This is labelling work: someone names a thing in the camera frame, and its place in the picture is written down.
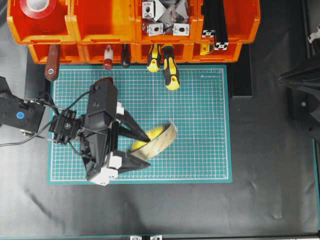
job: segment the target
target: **black table surface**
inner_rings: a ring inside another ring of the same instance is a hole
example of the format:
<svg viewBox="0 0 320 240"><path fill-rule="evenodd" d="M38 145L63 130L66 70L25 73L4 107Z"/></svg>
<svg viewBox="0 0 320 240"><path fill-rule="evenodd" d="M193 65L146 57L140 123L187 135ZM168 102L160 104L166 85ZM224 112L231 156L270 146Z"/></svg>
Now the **black table surface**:
<svg viewBox="0 0 320 240"><path fill-rule="evenodd" d="M23 98L28 48L14 42L6 8L0 0L0 76ZM232 183L48 185L48 143L34 139L0 148L0 238L317 232L312 140L289 119L277 84L306 59L301 3L261 0L261 15L250 45L253 98L229 101ZM1 143L23 138L0 127Z"/></svg>

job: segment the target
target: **green cutting mat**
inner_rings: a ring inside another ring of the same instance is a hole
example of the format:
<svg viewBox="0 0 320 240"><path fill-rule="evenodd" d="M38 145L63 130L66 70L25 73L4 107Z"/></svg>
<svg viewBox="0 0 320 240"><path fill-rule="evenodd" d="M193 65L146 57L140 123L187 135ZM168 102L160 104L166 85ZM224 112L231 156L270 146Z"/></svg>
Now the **green cutting mat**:
<svg viewBox="0 0 320 240"><path fill-rule="evenodd" d="M119 175L122 183L229 183L232 181L227 69L225 65L180 65L181 88L169 91L163 72L151 73L145 66L129 69L66 65L52 88L56 105L66 108L89 86L112 77L118 101L143 130L174 122L177 138L164 152L152 158L149 168ZM88 97L76 105L85 114ZM132 140L121 137L119 149L126 151ZM69 146L50 144L50 184L88 184L81 157Z"/></svg>

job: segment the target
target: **roll of tape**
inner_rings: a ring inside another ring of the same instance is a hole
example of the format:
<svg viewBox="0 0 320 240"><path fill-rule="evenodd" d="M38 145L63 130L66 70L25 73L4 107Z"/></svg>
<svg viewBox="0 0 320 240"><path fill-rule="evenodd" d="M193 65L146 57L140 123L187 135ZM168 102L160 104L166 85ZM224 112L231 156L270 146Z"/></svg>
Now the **roll of tape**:
<svg viewBox="0 0 320 240"><path fill-rule="evenodd" d="M138 149L130 149L129 153L144 161L151 159L165 150L177 138L177 128L171 122L163 126L163 131L157 137Z"/></svg>
<svg viewBox="0 0 320 240"><path fill-rule="evenodd" d="M55 9L56 0L20 0L22 12L32 19L43 19Z"/></svg>

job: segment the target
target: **yellow screwdriver handle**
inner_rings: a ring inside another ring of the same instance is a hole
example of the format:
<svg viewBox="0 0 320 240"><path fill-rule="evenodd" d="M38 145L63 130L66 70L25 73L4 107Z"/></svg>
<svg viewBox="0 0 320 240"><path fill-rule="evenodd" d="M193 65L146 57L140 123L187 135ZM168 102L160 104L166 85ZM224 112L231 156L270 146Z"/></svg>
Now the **yellow screwdriver handle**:
<svg viewBox="0 0 320 240"><path fill-rule="evenodd" d="M174 46L165 44L162 46L164 53L163 75L165 78L165 86L167 89L174 91L180 88L179 70L177 68Z"/></svg>
<svg viewBox="0 0 320 240"><path fill-rule="evenodd" d="M161 61L161 47L159 44L154 44L151 46L150 51L148 53L148 63L146 68L152 72L158 72L160 69L160 61Z"/></svg>

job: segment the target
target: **red tape roll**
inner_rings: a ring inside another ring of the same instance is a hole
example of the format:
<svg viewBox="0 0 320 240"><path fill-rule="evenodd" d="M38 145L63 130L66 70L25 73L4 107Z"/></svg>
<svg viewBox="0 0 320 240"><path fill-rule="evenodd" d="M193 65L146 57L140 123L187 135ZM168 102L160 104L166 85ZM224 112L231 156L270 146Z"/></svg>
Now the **red tape roll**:
<svg viewBox="0 0 320 240"><path fill-rule="evenodd" d="M56 0L20 0L22 12L32 19L47 17L54 11L56 4Z"/></svg>

